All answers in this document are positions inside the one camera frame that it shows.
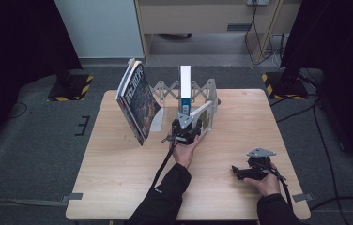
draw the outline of wall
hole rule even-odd
[[[55,0],[79,58],[143,58],[134,1]]]

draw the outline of black sleeve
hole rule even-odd
[[[126,224],[174,224],[182,204],[182,194],[191,182],[191,174],[180,164],[151,189]]]
[[[261,225],[300,225],[293,209],[281,194],[272,194],[259,199],[257,213]]]

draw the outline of electrical outlet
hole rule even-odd
[[[269,5],[269,0],[247,0],[247,5],[266,6],[266,5]]]

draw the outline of gray carpet floor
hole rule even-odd
[[[60,201],[72,192],[101,99],[116,89],[125,67],[85,67],[94,80],[80,101],[47,101],[55,76],[29,83],[21,89],[18,103],[0,130],[0,199]],[[275,67],[193,67],[192,79],[203,85],[214,78],[217,88],[264,89],[261,75]],[[177,80],[177,67],[146,67],[151,85],[158,80]],[[307,85],[309,93],[315,91]],[[317,96],[284,100],[272,106],[276,120],[311,107]],[[277,100],[270,99],[269,104]],[[340,196],[353,197],[353,153],[340,150],[328,117],[315,107],[336,187]],[[90,116],[83,136],[79,124]],[[335,197],[330,164],[321,142],[312,110],[278,123],[302,189],[312,193],[313,207]],[[343,216],[353,224],[353,200],[341,200]],[[0,205],[0,224],[74,224],[65,217],[65,206]],[[344,224],[337,202],[312,211],[306,224]],[[79,224],[109,224],[109,221],[78,221]]]

